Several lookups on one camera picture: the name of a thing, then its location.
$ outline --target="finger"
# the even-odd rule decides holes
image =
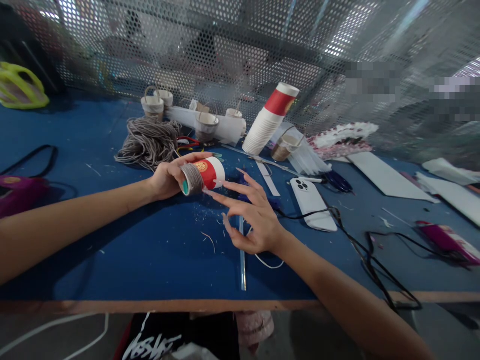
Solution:
[[[180,188],[183,187],[184,182],[187,180],[185,174],[182,170],[180,170],[180,166],[174,164],[173,162],[168,164],[168,173],[175,178],[175,180],[180,185]]]
[[[250,184],[250,186],[256,190],[258,190],[265,200],[267,200],[267,193],[265,192],[265,189],[263,188],[262,185],[260,185],[258,182],[254,180],[253,177],[251,177],[247,172],[243,171],[240,168],[236,168],[239,172],[243,174],[243,177],[245,178],[245,181]]]
[[[197,160],[211,158],[212,156],[213,154],[211,152],[192,152],[192,153],[189,153],[188,155],[185,155],[178,159],[173,160],[171,163],[181,166],[187,163],[194,163]]]
[[[228,217],[232,216],[242,216],[247,223],[251,225],[252,228],[261,227],[261,219],[259,212],[256,211],[254,206],[244,207],[241,205],[234,206],[228,211]]]
[[[251,242],[248,237],[243,236],[236,228],[233,227],[232,229],[233,231],[232,235],[230,235],[230,238],[231,242],[237,249],[243,250],[244,252],[251,255],[258,252],[256,250],[255,244]]]
[[[234,206],[241,206],[241,205],[247,205],[251,207],[249,203],[246,203],[245,201],[240,201],[240,200],[235,200],[232,199],[231,197],[223,196],[217,192],[210,191],[207,189],[204,189],[203,192],[213,198],[213,200],[219,202],[220,204],[225,205],[228,208],[232,208]]]
[[[239,194],[246,195],[253,205],[264,207],[268,202],[262,194],[253,187],[238,184],[236,182],[224,181],[223,186],[229,190],[236,191]]]
[[[254,244],[249,240],[248,237],[244,236],[240,231],[230,225],[229,218],[225,213],[223,215],[223,224],[225,225],[226,232],[230,235],[231,242],[233,245],[243,251],[246,251],[249,254],[255,253]]]

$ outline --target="black cable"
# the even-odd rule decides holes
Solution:
[[[285,213],[280,210],[280,209],[275,209],[275,211],[282,217],[284,218],[287,218],[287,219],[292,219],[292,220],[300,220],[300,219],[304,219],[306,217],[309,217],[311,215],[314,215],[314,214],[318,214],[318,213],[324,213],[324,212],[327,212],[327,211],[330,211],[331,209],[333,209],[333,207],[328,207],[324,210],[318,210],[318,211],[313,211],[313,212],[309,212],[305,215],[300,215],[300,216],[295,216],[295,217],[292,217],[292,216],[288,216],[288,215],[285,215]]]
[[[377,273],[377,269],[373,266],[373,263],[374,262],[375,264],[377,264],[382,271],[384,271],[385,275],[399,288],[401,289],[404,293],[406,293],[406,295],[411,299],[413,300],[417,305],[416,307],[411,307],[411,306],[408,306],[407,308],[410,309],[410,310],[420,310],[422,309],[422,303],[395,277],[393,276],[393,274],[374,256],[374,253],[375,253],[375,246],[374,246],[374,243],[373,243],[373,240],[372,240],[372,234],[373,235],[380,235],[380,236],[388,236],[388,235],[397,235],[397,236],[401,236],[403,237],[404,239],[407,239],[408,241],[411,241],[413,244],[419,246],[420,248],[434,254],[434,255],[437,255],[443,259],[448,259],[448,260],[451,260],[451,258],[445,254],[440,254],[440,253],[437,253],[425,246],[423,246],[422,244],[416,242],[415,240],[409,238],[408,236],[406,235],[403,235],[399,232],[394,232],[394,233],[388,233],[388,234],[383,234],[383,233],[380,233],[380,232],[374,232],[374,231],[368,231],[366,232],[366,238],[367,238],[367,243],[368,243],[368,248],[365,247],[362,243],[360,243],[357,239],[355,239],[352,235],[349,234],[349,232],[347,231],[347,229],[345,229],[344,227],[344,224],[343,224],[343,221],[342,221],[342,213],[340,212],[340,210],[338,208],[336,208],[335,206],[329,206],[327,209],[325,210],[319,210],[319,211],[313,211],[313,212],[310,212],[310,213],[307,213],[305,215],[302,215],[302,216],[297,216],[297,217],[293,217],[293,216],[287,216],[283,213],[283,211],[281,210],[277,210],[277,212],[285,217],[285,218],[288,218],[288,219],[292,219],[292,220],[299,220],[299,219],[303,219],[303,218],[306,218],[308,216],[311,216],[313,214],[317,214],[317,213],[323,213],[323,212],[326,212],[326,211],[330,211],[330,213],[332,214],[333,218],[336,220],[336,222],[338,223],[338,226],[340,227],[340,229],[345,233],[345,235],[348,237],[348,239],[350,240],[350,242],[353,244],[353,246],[355,247],[356,251],[358,252],[358,254],[360,255],[362,261],[363,261],[363,264],[364,264],[364,269],[365,271],[368,273],[368,275],[370,275],[370,278],[373,280],[373,282],[378,286],[378,288],[382,291],[382,293],[384,294],[385,296],[385,299],[388,303],[388,306],[398,314],[398,310],[399,309],[402,309],[403,307],[400,307],[400,306],[397,306],[395,304],[395,302],[393,301],[392,297],[390,296],[390,293],[388,292],[387,288],[385,287],[385,285],[383,284],[382,280],[380,279],[380,277],[378,276],[378,273]],[[366,254],[366,259],[365,257],[363,256],[363,254],[361,253],[360,249],[362,251],[365,252]]]
[[[31,158],[33,158],[35,155],[37,155],[38,153],[42,152],[43,150],[45,149],[48,149],[48,148],[51,148],[51,155],[50,155],[50,160],[48,161],[48,164],[46,166],[46,168],[39,174],[35,175],[35,176],[30,176],[31,178],[42,178],[44,177],[45,175],[47,175],[50,170],[52,170],[52,168],[54,167],[55,165],[55,160],[57,159],[57,155],[58,155],[58,152],[59,150],[57,149],[56,146],[52,146],[52,145],[43,145],[43,146],[40,146],[38,148],[36,148],[35,150],[33,150],[31,153],[29,153],[27,156],[25,156],[24,158],[21,158],[19,161],[17,161],[16,163],[14,163],[12,166],[10,166],[8,169],[0,172],[0,175],[5,175],[7,173],[9,173],[10,171],[12,171],[13,169],[17,168],[18,166],[20,166],[21,164],[25,163],[26,161],[30,160]]]

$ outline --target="black t-shirt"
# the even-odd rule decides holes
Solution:
[[[232,312],[190,320],[187,312],[135,314],[115,360],[158,360],[194,343],[219,360],[240,360],[237,321]]]

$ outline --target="gray string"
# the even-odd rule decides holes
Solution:
[[[180,167],[180,170],[185,174],[185,178],[188,182],[188,195],[201,194],[204,188],[204,178],[200,174],[199,169],[193,164],[185,164]]]
[[[126,127],[128,136],[115,161],[155,172],[160,163],[171,162],[179,157],[177,138],[182,126],[178,122],[140,117],[128,119]]]

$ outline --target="blue tabletop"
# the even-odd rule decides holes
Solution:
[[[41,205],[149,177],[151,173],[147,170],[132,169],[114,160],[127,136],[127,119],[143,115],[140,104],[80,91],[71,91],[70,95],[53,99],[48,109],[39,111],[0,107],[0,169],[43,144],[57,146],[56,165],[46,177],[52,188]],[[225,148],[215,151],[223,154],[228,177],[237,177],[235,168],[245,167],[269,193],[253,160]],[[47,160],[48,153],[41,154],[15,174],[37,174]],[[415,164],[383,160],[411,175],[421,170]],[[447,204],[387,197],[354,165],[333,162],[333,168],[352,184],[356,196],[316,186],[330,205],[340,209],[345,227],[359,241],[365,243],[365,231],[389,231],[382,217],[395,226],[391,230],[426,243],[414,230],[382,210],[385,208],[411,224],[423,220],[448,225],[480,249],[479,229]],[[273,166],[271,170],[284,212],[300,214],[289,185],[293,176]],[[239,251],[219,224],[225,211],[206,195],[189,198],[178,195],[150,204],[68,246],[0,287],[0,300],[315,299],[287,265],[268,269],[250,255],[246,255],[247,291],[241,291]],[[381,296],[342,231],[316,231],[303,220],[282,219],[281,223],[310,249]],[[205,236],[201,232],[211,236],[216,254],[212,243],[203,241]],[[478,269],[453,267],[396,237],[380,241],[383,250],[377,249],[376,256],[409,290],[480,292]],[[281,262],[271,254],[261,257],[272,266]],[[385,285],[391,291],[398,290],[389,281]]]

